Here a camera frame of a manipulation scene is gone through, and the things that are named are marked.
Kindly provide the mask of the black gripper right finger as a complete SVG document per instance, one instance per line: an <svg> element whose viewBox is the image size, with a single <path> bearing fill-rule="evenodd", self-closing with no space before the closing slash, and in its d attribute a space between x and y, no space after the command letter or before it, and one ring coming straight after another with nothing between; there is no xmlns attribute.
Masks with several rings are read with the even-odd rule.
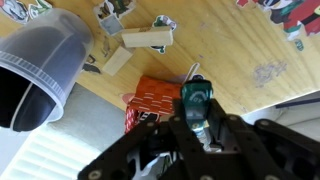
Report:
<svg viewBox="0 0 320 180"><path fill-rule="evenodd" d="M215 180L320 180L320 143L268 119L252 125L210 101L208 123L222 151L210 156Z"/></svg>

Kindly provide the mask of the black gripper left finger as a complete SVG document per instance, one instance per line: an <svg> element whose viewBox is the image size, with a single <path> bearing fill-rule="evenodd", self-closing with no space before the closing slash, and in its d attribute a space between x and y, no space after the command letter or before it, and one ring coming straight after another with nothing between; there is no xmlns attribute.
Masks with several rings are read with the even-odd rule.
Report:
<svg viewBox="0 0 320 180"><path fill-rule="evenodd" d="M86 165L77 180L133 180L164 154L171 164L159 180L212 179L212 164L193 131L206 120L209 103L176 99L173 105L175 113L167 121L138 124Z"/></svg>

